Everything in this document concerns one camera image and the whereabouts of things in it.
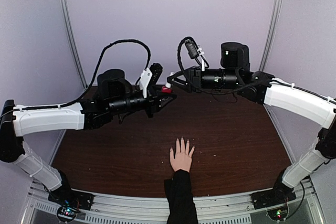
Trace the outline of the black sleeved forearm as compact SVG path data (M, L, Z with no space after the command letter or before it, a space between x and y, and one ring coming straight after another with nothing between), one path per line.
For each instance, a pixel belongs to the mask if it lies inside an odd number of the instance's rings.
M170 210L167 223L198 224L189 172L175 172L172 179L164 181L164 190Z

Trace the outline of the mannequin hand with long nails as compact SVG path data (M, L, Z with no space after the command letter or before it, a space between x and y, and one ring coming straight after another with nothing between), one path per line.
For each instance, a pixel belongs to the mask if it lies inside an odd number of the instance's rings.
M183 137L176 139L175 148L170 148L170 164L172 169L177 172L183 170L190 172L192 166L192 156L195 146L190 147L190 141L184 140Z

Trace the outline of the red nail polish bottle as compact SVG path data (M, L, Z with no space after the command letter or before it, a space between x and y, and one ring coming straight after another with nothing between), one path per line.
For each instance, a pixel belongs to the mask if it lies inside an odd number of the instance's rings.
M163 92L163 93L172 93L172 89L171 88L167 88L166 86L163 86L161 88L161 92Z

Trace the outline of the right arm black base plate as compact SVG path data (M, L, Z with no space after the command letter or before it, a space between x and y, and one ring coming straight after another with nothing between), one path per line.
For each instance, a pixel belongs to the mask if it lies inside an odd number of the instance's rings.
M293 191L284 192L276 189L258 191L251 194L254 209L268 208L275 205L285 204L296 199Z

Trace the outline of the white nail polish cap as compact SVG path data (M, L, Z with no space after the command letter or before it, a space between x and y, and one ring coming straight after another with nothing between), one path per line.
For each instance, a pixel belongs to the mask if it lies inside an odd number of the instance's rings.
M166 79L165 87L168 88L168 89L171 88L171 84L169 83L169 78L173 75L174 75L174 72L170 72L169 76Z

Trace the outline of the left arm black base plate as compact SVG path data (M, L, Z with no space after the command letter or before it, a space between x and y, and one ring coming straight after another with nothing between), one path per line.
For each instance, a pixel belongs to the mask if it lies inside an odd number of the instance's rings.
M51 191L48 194L49 201L74 210L90 210L94 200L93 194L76 190L71 190L71 192L65 194Z

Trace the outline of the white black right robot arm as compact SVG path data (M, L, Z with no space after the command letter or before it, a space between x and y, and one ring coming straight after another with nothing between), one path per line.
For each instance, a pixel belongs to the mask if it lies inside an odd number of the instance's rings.
M177 56L180 70L167 78L166 87L176 86L188 93L218 95L237 94L261 105L275 106L319 124L317 140L297 162L286 168L269 192L272 203L279 204L289 196L305 177L322 164L335 159L335 99L289 84L275 76L250 71L249 48L238 42L221 44L221 68L211 69L204 53L193 38L186 37L178 45L185 46L197 66L185 69L181 55Z

